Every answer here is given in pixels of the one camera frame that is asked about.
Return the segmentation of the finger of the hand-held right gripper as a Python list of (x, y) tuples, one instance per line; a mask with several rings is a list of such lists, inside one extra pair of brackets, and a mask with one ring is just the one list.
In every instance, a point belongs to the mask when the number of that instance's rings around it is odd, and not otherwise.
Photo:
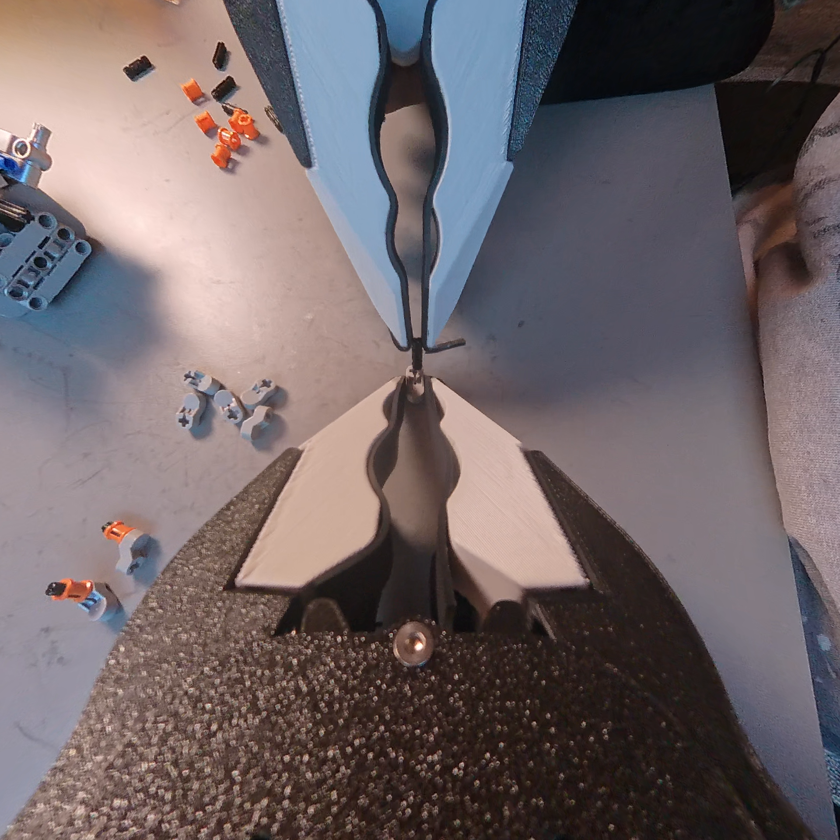
[(377, 2), (279, 1), (311, 164), (308, 179), (394, 341), (412, 340), (396, 195), (380, 150), (391, 58)]
[(464, 289), (508, 183), (525, 1), (427, 7), (421, 63), (436, 157), (423, 208), (423, 341), (431, 351)]

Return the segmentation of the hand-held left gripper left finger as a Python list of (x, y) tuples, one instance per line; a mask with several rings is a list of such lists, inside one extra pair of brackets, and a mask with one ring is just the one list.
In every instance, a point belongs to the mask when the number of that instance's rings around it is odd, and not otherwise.
[(301, 592), (373, 542), (382, 503), (368, 468), (389, 424), (385, 402), (402, 383), (388, 381), (304, 443), (236, 575), (237, 588)]

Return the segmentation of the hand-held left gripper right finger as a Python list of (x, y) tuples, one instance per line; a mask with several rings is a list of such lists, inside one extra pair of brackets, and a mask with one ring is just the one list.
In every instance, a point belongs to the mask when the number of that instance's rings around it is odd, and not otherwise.
[(456, 591), (484, 619), (497, 602), (588, 586), (522, 444), (439, 379), (429, 384), (457, 467), (446, 500)]

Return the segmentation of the pile of grey connectors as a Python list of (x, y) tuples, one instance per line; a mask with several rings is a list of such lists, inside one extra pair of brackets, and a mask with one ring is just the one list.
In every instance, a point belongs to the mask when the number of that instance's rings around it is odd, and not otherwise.
[(270, 403), (280, 393), (278, 384), (266, 378), (258, 379), (241, 395), (228, 390), (215, 377), (201, 371), (186, 371), (183, 381), (187, 392), (175, 413), (175, 422), (180, 429), (195, 431), (207, 407), (213, 404), (222, 419), (235, 425), (241, 437), (249, 442), (261, 436), (270, 424), (273, 417)]

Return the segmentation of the grey desk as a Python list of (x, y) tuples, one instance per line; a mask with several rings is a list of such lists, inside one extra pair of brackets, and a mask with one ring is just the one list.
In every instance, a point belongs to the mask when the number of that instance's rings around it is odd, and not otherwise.
[[(2, 830), (55, 761), (120, 622), (45, 598), (109, 578), (125, 612), (286, 447), (402, 373), (288, 142), (230, 171), (180, 84), (231, 50), (220, 2), (2, 2), (2, 128), (52, 131), (41, 186), (94, 240), (42, 313), (2, 319)], [(147, 56), (131, 81), (123, 67)], [(542, 450), (656, 562), (745, 731), (813, 832), (834, 829), (767, 445), (714, 90), (544, 107), (449, 323), (436, 375)], [(186, 371), (280, 388), (255, 441)], [(117, 571), (102, 525), (150, 535)]]

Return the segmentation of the cluster of orange bushes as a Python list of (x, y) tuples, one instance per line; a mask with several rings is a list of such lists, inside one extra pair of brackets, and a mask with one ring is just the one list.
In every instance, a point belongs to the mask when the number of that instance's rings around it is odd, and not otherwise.
[[(180, 88), (193, 105), (199, 106), (207, 99), (213, 99), (211, 92), (207, 95), (193, 78), (183, 82)], [(226, 123), (216, 121), (208, 110), (201, 111), (194, 116), (194, 122), (201, 134), (214, 141), (211, 160), (221, 170), (228, 168), (233, 160), (234, 152), (237, 152), (242, 146), (243, 139), (255, 141), (260, 137), (255, 119), (250, 113), (237, 113), (229, 117), (224, 112), (224, 115), (227, 118)]]

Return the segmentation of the dark cloth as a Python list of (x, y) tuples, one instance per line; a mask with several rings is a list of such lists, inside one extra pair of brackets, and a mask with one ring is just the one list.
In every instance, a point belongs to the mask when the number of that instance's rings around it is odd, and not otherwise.
[(750, 64), (773, 22), (773, 1), (580, 1), (541, 104), (727, 79)]

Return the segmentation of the assembled grey orange connector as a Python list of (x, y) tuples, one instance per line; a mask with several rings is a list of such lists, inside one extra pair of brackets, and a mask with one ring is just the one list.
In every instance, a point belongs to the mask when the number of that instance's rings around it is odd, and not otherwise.
[(118, 544), (117, 571), (127, 576), (134, 574), (148, 556), (150, 535), (121, 520), (106, 522), (101, 531), (105, 539)]

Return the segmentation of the brick engine model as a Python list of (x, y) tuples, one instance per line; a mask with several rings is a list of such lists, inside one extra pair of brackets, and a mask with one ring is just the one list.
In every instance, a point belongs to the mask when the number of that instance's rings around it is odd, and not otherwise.
[(43, 312), (92, 252), (84, 227), (39, 189), (50, 131), (1, 131), (1, 315)]

